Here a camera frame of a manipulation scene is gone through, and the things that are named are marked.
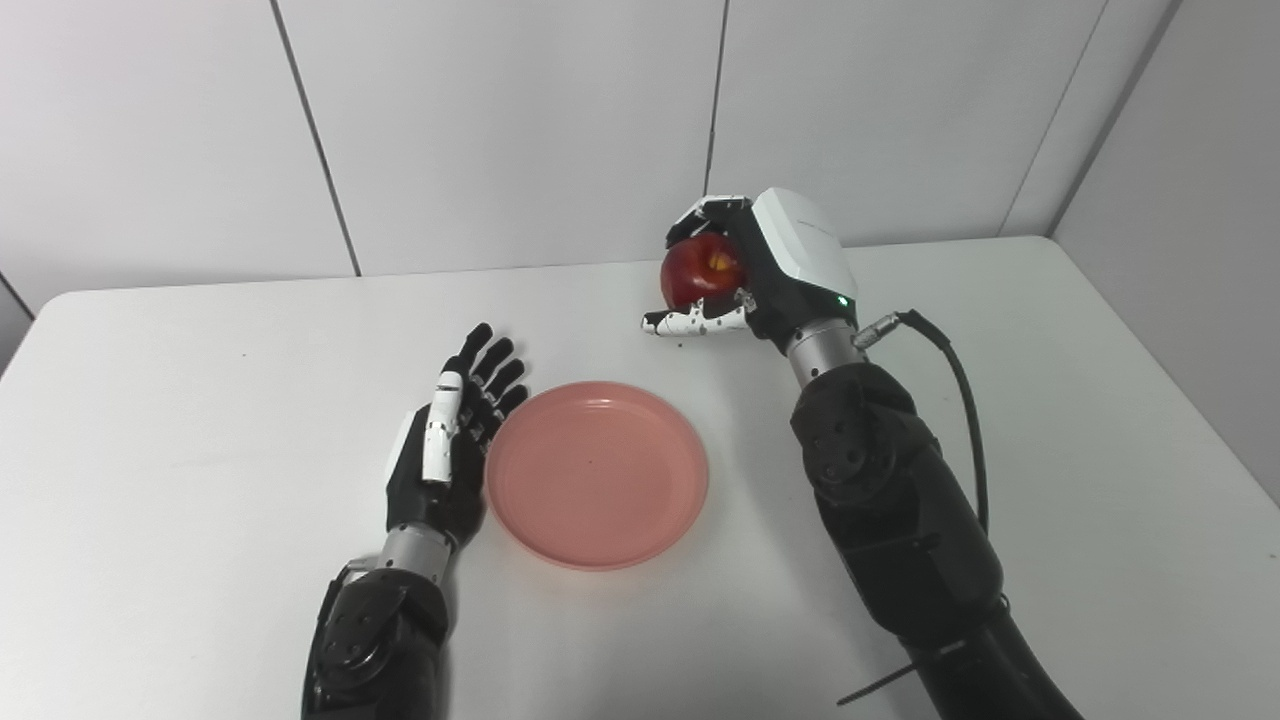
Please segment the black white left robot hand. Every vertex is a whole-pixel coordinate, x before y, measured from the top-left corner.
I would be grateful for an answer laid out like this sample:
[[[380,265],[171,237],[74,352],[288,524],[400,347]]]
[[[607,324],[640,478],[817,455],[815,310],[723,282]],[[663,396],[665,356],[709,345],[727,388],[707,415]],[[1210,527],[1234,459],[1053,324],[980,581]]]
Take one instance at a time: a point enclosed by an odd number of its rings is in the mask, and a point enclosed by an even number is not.
[[[387,529],[421,525],[453,551],[485,514],[486,457],[497,433],[524,404],[525,363],[515,342],[480,323],[440,369],[430,401],[413,411],[387,480]]]

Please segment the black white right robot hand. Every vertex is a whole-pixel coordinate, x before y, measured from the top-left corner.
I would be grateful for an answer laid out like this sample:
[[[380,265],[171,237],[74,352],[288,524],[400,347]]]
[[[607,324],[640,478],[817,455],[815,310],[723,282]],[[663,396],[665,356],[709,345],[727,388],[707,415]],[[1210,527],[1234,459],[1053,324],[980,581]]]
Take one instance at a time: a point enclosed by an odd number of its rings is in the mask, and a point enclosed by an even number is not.
[[[678,259],[689,268],[727,256],[731,278],[718,290],[695,281],[682,299],[667,281],[668,306],[640,320],[648,334],[750,331],[786,352],[813,325],[858,325],[858,284],[840,240],[822,210],[794,191],[707,195],[672,224],[666,251],[667,263]]]

